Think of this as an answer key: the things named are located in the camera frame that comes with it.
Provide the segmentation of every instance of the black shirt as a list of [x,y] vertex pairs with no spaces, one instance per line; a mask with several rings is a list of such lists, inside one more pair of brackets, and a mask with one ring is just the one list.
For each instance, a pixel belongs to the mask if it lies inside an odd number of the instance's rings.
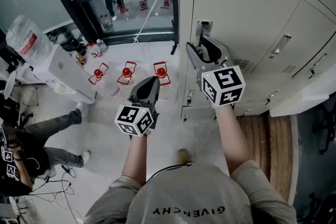
[[[20,157],[27,169],[29,176],[43,175],[49,168],[49,158],[46,151],[39,146],[34,138],[24,131],[15,132],[20,143]],[[5,196],[23,196],[31,192],[31,189],[21,181],[16,181],[7,176],[7,164],[16,166],[14,162],[5,162],[0,158],[0,193]]]

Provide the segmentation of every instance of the red object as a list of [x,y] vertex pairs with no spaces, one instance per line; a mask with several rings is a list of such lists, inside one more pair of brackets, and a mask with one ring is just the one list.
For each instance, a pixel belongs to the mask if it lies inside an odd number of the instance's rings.
[[164,0],[161,8],[169,9],[171,3],[172,3],[172,0]]
[[164,68],[160,67],[157,70],[157,75],[158,75],[159,78],[163,79],[167,75],[167,72],[166,72],[166,70],[164,70]]
[[139,4],[140,4],[140,10],[148,9],[147,0],[139,1]]
[[123,70],[122,70],[122,74],[125,78],[128,78],[130,76],[132,76],[132,72],[131,70],[128,68],[128,67],[125,67]]
[[121,13],[124,13],[124,12],[128,11],[128,8],[126,8],[124,5],[118,5],[118,10]]
[[132,74],[135,72],[135,67],[137,63],[127,61],[125,63],[125,68],[122,70],[122,75],[117,80],[118,83],[128,85],[130,80],[132,79]]
[[169,75],[167,74],[166,62],[156,62],[153,64],[153,66],[154,66],[155,74],[160,79],[161,86],[170,84],[171,81],[170,81]]
[[23,49],[20,51],[21,55],[25,55],[29,50],[32,48],[32,46],[35,44],[35,41],[37,39],[37,36],[35,34],[32,34],[27,44],[23,47]]
[[[108,69],[109,69],[109,67],[105,63],[101,63],[99,69],[96,69],[93,72],[94,75],[89,78],[90,83],[93,84],[93,85],[96,85],[97,81],[101,80],[101,78],[106,74],[106,71]],[[93,77],[96,78],[95,82],[91,81],[91,78],[93,78]]]

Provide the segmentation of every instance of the jeans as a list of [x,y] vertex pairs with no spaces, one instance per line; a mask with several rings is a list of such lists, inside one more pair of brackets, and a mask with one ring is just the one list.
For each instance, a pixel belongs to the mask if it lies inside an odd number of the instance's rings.
[[82,167],[83,158],[81,156],[59,148],[44,147],[51,136],[65,130],[71,125],[80,124],[81,122],[81,113],[79,109],[75,109],[67,115],[28,125],[24,130],[26,133],[30,134],[35,139],[36,143],[43,147],[46,151],[49,158],[50,169],[57,164],[63,164],[67,167]]

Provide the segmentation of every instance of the gray t-shirt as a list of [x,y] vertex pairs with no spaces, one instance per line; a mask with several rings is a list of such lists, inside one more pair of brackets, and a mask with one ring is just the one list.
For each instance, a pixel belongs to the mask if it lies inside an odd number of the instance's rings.
[[93,204],[85,224],[253,223],[251,205],[276,223],[297,223],[294,208],[247,161],[231,177],[210,164],[160,172],[143,187],[121,176]]

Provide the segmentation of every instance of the white sneaker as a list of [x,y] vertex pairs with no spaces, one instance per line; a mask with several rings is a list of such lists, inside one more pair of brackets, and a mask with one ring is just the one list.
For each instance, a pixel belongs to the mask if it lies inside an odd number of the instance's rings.
[[83,158],[83,166],[85,165],[85,163],[87,163],[91,157],[91,152],[90,151],[84,151],[81,154],[82,158]]
[[79,102],[76,105],[76,109],[79,109],[82,118],[87,118],[89,113],[89,105],[83,102]]

